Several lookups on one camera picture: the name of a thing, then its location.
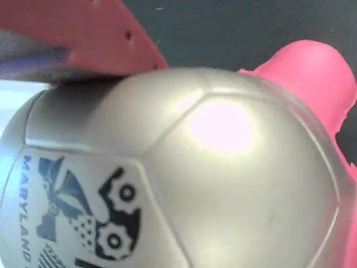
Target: white surface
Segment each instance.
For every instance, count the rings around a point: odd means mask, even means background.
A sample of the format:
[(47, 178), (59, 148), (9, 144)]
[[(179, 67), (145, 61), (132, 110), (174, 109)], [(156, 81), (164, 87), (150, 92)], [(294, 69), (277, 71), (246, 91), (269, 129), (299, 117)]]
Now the white surface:
[(0, 136), (16, 110), (33, 95), (46, 88), (46, 84), (0, 80)]

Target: red object with holes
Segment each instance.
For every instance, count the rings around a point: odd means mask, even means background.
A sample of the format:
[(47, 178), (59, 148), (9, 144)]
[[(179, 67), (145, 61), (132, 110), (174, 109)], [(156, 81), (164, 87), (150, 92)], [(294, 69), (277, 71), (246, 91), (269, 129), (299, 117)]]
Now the red object with holes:
[(167, 63), (120, 0), (0, 1), (0, 29), (68, 51), (68, 68), (131, 75)]

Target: silver soccer ball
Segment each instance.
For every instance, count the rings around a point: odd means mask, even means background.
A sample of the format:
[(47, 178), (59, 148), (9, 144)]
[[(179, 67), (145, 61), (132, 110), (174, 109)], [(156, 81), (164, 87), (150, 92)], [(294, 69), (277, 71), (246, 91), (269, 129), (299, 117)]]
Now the silver soccer ball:
[(5, 267), (336, 268), (354, 210), (303, 103), (210, 69), (43, 92), (0, 170)]

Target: pink object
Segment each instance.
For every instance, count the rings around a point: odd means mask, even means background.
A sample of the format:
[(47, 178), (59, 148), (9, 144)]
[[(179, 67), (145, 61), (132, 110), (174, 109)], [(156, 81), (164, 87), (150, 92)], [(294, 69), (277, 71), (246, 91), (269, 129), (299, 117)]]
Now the pink object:
[[(320, 42), (297, 41), (280, 49), (269, 61), (254, 71), (304, 101), (329, 133), (346, 169), (357, 182), (357, 168), (349, 165), (340, 151), (335, 135), (357, 100), (354, 75), (340, 53)], [(357, 267), (357, 214), (353, 223), (344, 268)]]

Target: red plastic object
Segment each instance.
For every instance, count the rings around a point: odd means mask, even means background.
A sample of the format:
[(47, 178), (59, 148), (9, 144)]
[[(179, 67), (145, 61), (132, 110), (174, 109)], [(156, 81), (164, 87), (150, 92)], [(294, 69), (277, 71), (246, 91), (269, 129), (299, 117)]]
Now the red plastic object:
[[(255, 71), (239, 72), (270, 80), (304, 101), (325, 126), (347, 171), (357, 182), (357, 168), (347, 163), (335, 138), (357, 100), (355, 78), (337, 50), (319, 42), (298, 41), (282, 48)], [(357, 214), (344, 268), (356, 267)]]
[(0, 1), (0, 29), (68, 49), (69, 68), (131, 75), (167, 66), (121, 0)]

